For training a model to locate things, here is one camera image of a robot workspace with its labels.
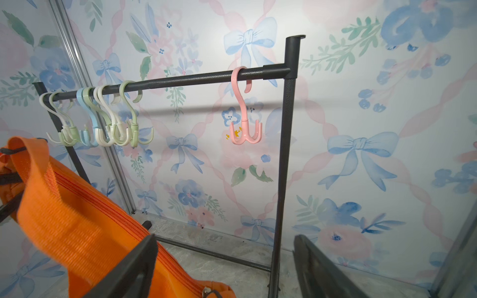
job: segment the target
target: rack leg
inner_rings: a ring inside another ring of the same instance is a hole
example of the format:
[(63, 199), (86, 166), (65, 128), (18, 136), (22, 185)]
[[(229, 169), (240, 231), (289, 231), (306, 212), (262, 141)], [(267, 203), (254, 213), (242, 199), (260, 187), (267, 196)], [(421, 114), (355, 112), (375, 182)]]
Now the rack leg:
[(281, 115), (280, 165), (278, 177), (277, 223), (273, 240), (271, 257), (270, 288), (268, 298), (278, 297), (278, 281), (280, 276), (281, 228), (285, 208), (285, 190), (287, 187), (288, 159), (290, 155), (291, 122), (293, 117), (293, 102), (295, 100), (296, 79), (285, 79), (283, 89), (283, 110)]
[[(48, 90), (46, 90), (45, 84), (43, 84), (42, 82), (33, 83), (33, 85), (35, 86), (35, 89), (36, 89), (36, 92), (38, 93), (38, 95), (42, 95), (43, 93), (48, 92)], [(45, 99), (45, 101), (44, 101), (45, 105), (47, 107), (49, 107), (50, 109), (53, 109), (53, 107), (48, 102), (48, 99), (47, 99), (46, 96), (45, 96), (44, 99)], [(52, 119), (53, 124), (56, 127), (56, 130), (58, 132), (61, 132), (61, 129), (63, 127), (62, 127), (60, 119), (56, 115), (54, 115), (50, 112), (48, 112), (48, 114), (50, 114), (50, 118)], [(72, 146), (71, 147), (67, 146), (66, 151), (68, 152), (68, 155), (70, 156), (71, 161), (73, 162), (73, 165), (76, 168), (76, 171), (78, 172), (78, 175), (81, 178), (83, 178), (86, 182), (91, 183), (88, 179), (88, 175), (86, 174), (86, 171), (84, 170), (83, 165), (81, 164), (81, 161), (80, 161), (78, 155), (76, 154), (76, 151), (74, 150), (74, 148)]]

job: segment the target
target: orange strap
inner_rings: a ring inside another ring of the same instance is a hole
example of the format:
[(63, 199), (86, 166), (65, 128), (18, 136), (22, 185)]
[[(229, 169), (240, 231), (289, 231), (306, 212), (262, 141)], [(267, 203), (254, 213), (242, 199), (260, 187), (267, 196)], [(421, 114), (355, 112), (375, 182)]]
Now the orange strap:
[(26, 184), (18, 210), (20, 226), (39, 250), (88, 283), (97, 284), (127, 255), (127, 250), (62, 201), (47, 143), (21, 137), (8, 142), (10, 149), (24, 146), (26, 151), (11, 156)]

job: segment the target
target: pink hook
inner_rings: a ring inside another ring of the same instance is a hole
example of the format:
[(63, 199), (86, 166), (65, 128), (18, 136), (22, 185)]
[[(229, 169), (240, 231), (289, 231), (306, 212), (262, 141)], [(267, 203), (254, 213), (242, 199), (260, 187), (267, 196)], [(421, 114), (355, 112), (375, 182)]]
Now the pink hook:
[[(240, 138), (235, 137), (235, 128), (233, 122), (230, 123), (230, 139), (235, 145), (242, 145), (245, 141), (248, 141), (250, 144), (256, 144), (262, 139), (262, 123), (259, 123), (258, 120), (255, 121), (255, 134), (250, 136), (249, 131), (249, 118), (247, 117), (247, 106), (243, 100), (242, 95), (239, 90), (239, 83), (237, 82), (237, 76), (241, 69), (246, 68), (245, 66), (239, 66), (232, 71), (232, 89), (234, 91), (235, 97), (237, 98), (238, 104), (240, 105), (240, 113), (242, 114), (242, 136)], [(249, 93), (252, 89), (252, 80), (247, 80), (247, 86), (245, 87), (245, 93)]]

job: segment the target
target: black plastic frame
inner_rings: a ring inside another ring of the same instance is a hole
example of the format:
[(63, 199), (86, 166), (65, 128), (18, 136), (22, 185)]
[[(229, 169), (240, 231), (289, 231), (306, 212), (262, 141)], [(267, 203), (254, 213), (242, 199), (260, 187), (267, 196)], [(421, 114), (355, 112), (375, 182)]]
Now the black plastic frame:
[[(283, 109), (281, 117), (281, 136), (280, 136), (280, 165), (278, 175), (278, 201), (277, 201), (277, 215), (275, 225), (275, 237), (273, 241), (273, 253), (270, 267), (270, 284), (268, 298), (278, 297), (279, 292), (279, 275), (280, 275), (280, 249), (281, 249), (281, 232), (283, 225), (283, 211), (285, 206), (285, 192), (287, 184), (287, 172), (288, 172), (288, 159), (290, 155), (290, 139), (291, 139), (291, 123), (293, 119), (293, 103), (295, 99), (295, 82), (298, 74), (299, 57), (300, 57), (300, 40), (305, 38), (305, 35), (296, 35), (286, 38), (285, 42), (285, 62), (281, 64), (264, 65), (263, 67), (242, 69), (238, 73), (238, 80), (271, 80), (271, 79), (284, 79), (283, 87)], [(200, 84), (212, 84), (229, 82), (231, 80), (232, 71), (226, 72), (211, 72), (204, 74), (194, 74), (187, 76), (169, 77), (163, 79), (155, 79), (141, 82), (130, 83), (126, 86), (125, 92), (166, 88), (166, 87), (178, 87), (187, 85), (200, 85)], [(47, 92), (42, 82), (34, 83), (38, 94)], [(107, 86), (103, 89), (103, 94), (113, 94), (119, 92), (119, 85)], [(57, 94), (53, 101), (69, 100), (76, 98), (76, 91), (69, 91)], [(45, 97), (45, 104), (50, 107), (50, 103)], [(57, 116), (49, 113), (50, 117), (58, 132), (61, 131), (62, 125)], [(76, 167), (78, 175), (89, 182), (88, 176), (81, 164), (78, 155), (73, 147), (66, 147), (71, 160)], [(159, 241), (165, 241), (165, 238), (156, 236)], [(183, 248), (191, 249), (201, 253), (206, 253), (210, 256), (227, 259), (231, 262), (243, 264), (246, 266), (254, 267), (257, 269), (268, 271), (268, 267), (262, 264), (255, 264), (252, 262), (240, 260), (233, 257), (228, 257), (222, 254), (218, 254), (213, 251), (207, 251), (200, 248), (192, 248), (192, 246), (179, 244), (180, 242), (168, 241), (172, 245), (181, 246)]]

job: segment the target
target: orange bag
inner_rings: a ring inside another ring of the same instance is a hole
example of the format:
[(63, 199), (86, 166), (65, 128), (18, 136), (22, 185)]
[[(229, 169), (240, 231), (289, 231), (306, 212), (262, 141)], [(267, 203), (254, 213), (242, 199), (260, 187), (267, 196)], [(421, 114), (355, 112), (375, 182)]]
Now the orange bag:
[[(13, 137), (10, 155), (25, 183), (17, 220), (30, 241), (68, 269), (69, 295), (82, 297), (101, 281), (149, 232), (118, 205), (49, 156), (41, 139)], [(0, 158), (0, 173), (8, 169)], [(2, 195), (6, 203), (13, 193)], [(149, 297), (235, 298), (218, 282), (191, 278), (160, 244)]]

